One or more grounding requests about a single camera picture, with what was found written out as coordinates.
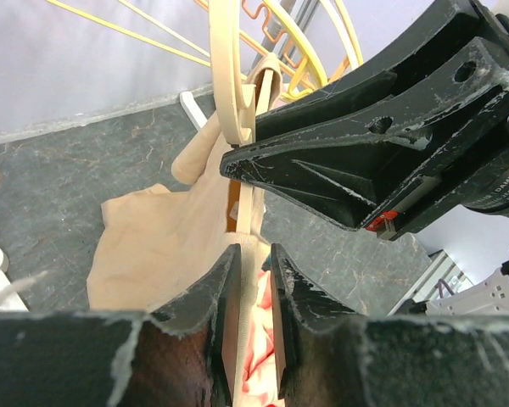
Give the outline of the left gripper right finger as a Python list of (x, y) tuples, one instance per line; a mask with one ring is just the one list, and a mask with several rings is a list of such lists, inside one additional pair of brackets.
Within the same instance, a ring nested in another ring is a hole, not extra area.
[(288, 406), (509, 406), (509, 316), (365, 316), (271, 247), (277, 391)]

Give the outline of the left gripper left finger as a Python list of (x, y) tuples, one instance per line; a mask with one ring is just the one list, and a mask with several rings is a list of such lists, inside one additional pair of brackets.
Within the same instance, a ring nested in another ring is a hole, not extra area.
[(0, 313), (0, 406), (229, 406), (242, 249), (153, 313)]

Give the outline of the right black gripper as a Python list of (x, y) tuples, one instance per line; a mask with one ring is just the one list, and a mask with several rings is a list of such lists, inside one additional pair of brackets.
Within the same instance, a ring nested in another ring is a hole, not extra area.
[(344, 229), (395, 240), (457, 205), (509, 219), (509, 12), (435, 1), (356, 70), (264, 114), (256, 137), (221, 173)]

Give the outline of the pink t shirt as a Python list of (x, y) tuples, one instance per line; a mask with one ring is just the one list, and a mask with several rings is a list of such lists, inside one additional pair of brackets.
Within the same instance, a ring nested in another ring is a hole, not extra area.
[(258, 291), (249, 322), (249, 343), (243, 363), (239, 406), (284, 406), (278, 398), (272, 318), (271, 272), (258, 272)]

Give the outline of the beige t shirt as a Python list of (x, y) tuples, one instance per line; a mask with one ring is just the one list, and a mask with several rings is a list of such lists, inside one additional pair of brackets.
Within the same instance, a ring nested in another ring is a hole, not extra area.
[[(255, 114), (270, 110), (282, 86), (275, 55), (266, 55), (244, 82), (255, 85)], [(229, 150), (215, 110), (172, 164), (173, 176), (188, 184), (187, 191), (157, 184), (103, 204), (104, 231), (87, 278), (93, 309), (153, 313), (201, 279), (226, 248), (241, 248), (236, 233), (241, 183), (219, 172)], [(258, 272), (270, 253), (260, 234), (263, 209), (264, 193), (253, 187), (257, 291)]]

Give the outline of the yellow hanger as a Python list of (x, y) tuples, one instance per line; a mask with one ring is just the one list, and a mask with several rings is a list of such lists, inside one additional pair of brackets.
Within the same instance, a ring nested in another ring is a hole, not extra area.
[[(190, 40), (186, 37), (178, 34), (176, 31), (159, 22), (156, 18), (143, 12), (140, 8), (127, 1), (121, 1), (120, 4), (127, 7), (135, 14), (143, 17), (151, 24), (156, 25), (162, 31), (172, 35), (174, 38), (194, 49), (202, 56), (199, 58), (192, 54), (185, 53), (60, 1), (52, 1), (51, 4), (86, 20), (90, 20), (108, 29), (129, 36), (130, 38), (134, 38), (140, 42), (162, 49), (168, 53), (175, 54), (196, 64), (201, 64), (205, 67), (210, 66), (210, 54), (207, 51), (193, 42), (190, 42)], [(306, 38), (304, 32), (295, 23), (294, 19), (292, 19), (289, 13), (278, 1), (261, 1), (257, 9), (254, 11), (248, 8), (245, 1), (242, 1), (241, 9), (252, 20), (257, 20), (261, 14), (264, 15), (262, 32), (264, 33), (265, 39), (269, 40), (270, 43), (276, 44), (280, 42), (283, 37), (286, 38), (284, 50), (282, 52), (284, 60), (280, 63), (280, 69), (290, 79), (289, 89), (287, 90), (289, 98), (294, 99), (302, 97), (328, 83), (327, 73), (313, 46)]]

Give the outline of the beige plastic hanger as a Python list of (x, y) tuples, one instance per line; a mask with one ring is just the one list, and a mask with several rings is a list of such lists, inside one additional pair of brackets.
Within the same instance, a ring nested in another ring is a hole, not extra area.
[(239, 2), (210, 0), (210, 63), (215, 106), (226, 141), (242, 146), (255, 133), (255, 85), (244, 82), (239, 47)]

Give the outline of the white hanger of grey shirt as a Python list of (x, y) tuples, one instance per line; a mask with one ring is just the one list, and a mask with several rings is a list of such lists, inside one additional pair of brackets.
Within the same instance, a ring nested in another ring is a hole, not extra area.
[(300, 82), (306, 91), (315, 89), (315, 86), (305, 79), (306, 75), (310, 75), (316, 80), (316, 85), (322, 87), (342, 77), (347, 69), (354, 70), (363, 64), (360, 44), (344, 3), (321, 1), (320, 4), (332, 21), (345, 49), (343, 61), (330, 77), (326, 76), (322, 62), (303, 31), (280, 3), (263, 0), (255, 11), (251, 11), (245, 1), (241, 2), (242, 10), (252, 20), (257, 20), (259, 14), (265, 15), (262, 32), (271, 44), (277, 44), (284, 35), (288, 37), (283, 49), (281, 69), (290, 76), (291, 85)]

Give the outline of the orange hanger of blue shirt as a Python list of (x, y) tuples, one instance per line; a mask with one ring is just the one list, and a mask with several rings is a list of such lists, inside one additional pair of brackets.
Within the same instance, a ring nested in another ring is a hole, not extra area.
[[(280, 1), (259, 1), (252, 8), (247, 1), (198, 1), (210, 20), (210, 68), (214, 87), (223, 85), (232, 99), (243, 101), (239, 45), (243, 42), (259, 56), (271, 53), (271, 48), (282, 44), (282, 55), (278, 58), (280, 72), (288, 78), (288, 86), (282, 90), (281, 98), (295, 101), (315, 90), (341, 78), (347, 70), (359, 68), (364, 59), (361, 46), (342, 1), (320, 1), (323, 10), (338, 33), (344, 47), (344, 59), (332, 75), (328, 75), (314, 47), (307, 39), (290, 13)], [(262, 44), (239, 27), (239, 14), (244, 12), (261, 23), (264, 39)]]

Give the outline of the beige hanger of beige shirt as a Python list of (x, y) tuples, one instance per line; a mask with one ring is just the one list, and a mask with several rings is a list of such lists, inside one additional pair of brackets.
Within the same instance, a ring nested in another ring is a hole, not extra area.
[[(239, 111), (242, 145), (255, 140), (255, 85), (242, 85), (243, 100), (246, 108)], [(233, 379), (232, 405), (240, 406), (242, 402), (243, 364), (247, 356), (249, 342), (249, 318), (256, 298), (255, 281), (255, 249), (254, 237), (251, 235), (251, 217), (253, 205), (253, 188), (248, 184), (240, 184), (238, 200), (238, 218), (236, 233), (241, 241), (241, 284), (238, 314), (238, 346)]]

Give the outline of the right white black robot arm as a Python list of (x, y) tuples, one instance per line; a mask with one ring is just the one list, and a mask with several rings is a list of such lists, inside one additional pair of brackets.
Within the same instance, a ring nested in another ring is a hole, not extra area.
[(226, 178), (394, 241), (456, 206), (509, 219), (509, 12), (435, 1), (382, 52), (256, 121)]

